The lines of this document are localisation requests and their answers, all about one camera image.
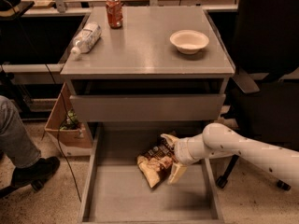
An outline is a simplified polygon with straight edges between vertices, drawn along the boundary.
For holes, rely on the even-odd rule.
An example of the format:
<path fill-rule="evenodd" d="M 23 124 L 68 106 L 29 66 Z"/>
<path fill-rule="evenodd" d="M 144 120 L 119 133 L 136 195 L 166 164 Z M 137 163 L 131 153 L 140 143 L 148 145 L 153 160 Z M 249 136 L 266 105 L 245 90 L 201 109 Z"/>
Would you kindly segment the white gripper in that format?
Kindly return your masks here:
<path fill-rule="evenodd" d="M 180 163 L 173 163 L 167 183 L 176 184 L 187 170 L 186 166 L 192 165 L 200 160 L 200 144 L 193 138 L 178 139 L 174 135 L 162 133 L 161 137 L 166 143 L 174 148 L 175 156 Z"/>

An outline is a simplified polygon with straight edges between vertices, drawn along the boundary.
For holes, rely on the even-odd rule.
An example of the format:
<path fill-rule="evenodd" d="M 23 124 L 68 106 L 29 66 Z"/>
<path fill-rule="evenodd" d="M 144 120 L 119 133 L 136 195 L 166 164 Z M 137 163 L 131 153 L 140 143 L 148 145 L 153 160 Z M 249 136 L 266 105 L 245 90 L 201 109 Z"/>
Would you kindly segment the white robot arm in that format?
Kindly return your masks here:
<path fill-rule="evenodd" d="M 215 159 L 226 155 L 237 155 L 259 167 L 278 180 L 299 187 L 299 153 L 241 136 L 220 123 L 208 124 L 201 134 L 177 138 L 162 134 L 167 144 L 174 149 L 174 162 L 169 184 L 175 184 L 187 167 L 203 159 Z"/>

